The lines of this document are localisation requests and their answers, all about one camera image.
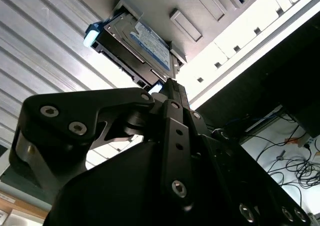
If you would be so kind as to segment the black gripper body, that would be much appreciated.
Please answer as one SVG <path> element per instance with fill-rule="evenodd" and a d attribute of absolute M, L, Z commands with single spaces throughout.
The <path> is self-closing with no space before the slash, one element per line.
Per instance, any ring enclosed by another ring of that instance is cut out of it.
<path fill-rule="evenodd" d="M 224 216 L 215 153 L 233 154 L 225 140 L 185 137 L 167 147 L 153 138 L 69 181 L 59 192 L 46 226 L 207 226 Z"/>

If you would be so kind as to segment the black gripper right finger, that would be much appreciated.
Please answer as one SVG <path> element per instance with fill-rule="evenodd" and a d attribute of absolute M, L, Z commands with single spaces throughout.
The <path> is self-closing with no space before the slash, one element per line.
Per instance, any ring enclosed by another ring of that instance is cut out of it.
<path fill-rule="evenodd" d="M 306 212 L 221 128 L 209 132 L 205 121 L 190 109 L 185 88 L 173 83 L 173 97 L 183 107 L 186 122 L 221 197 L 218 214 L 226 226 L 309 226 Z"/>

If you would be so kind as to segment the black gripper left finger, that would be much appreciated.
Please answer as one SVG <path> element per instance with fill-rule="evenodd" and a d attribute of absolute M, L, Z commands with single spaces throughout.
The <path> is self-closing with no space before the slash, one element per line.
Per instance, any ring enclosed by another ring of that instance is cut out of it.
<path fill-rule="evenodd" d="M 39 94 L 21 108 L 9 161 L 46 192 L 52 207 L 75 177 L 150 139 L 190 144 L 174 80 L 160 92 L 135 88 Z"/>

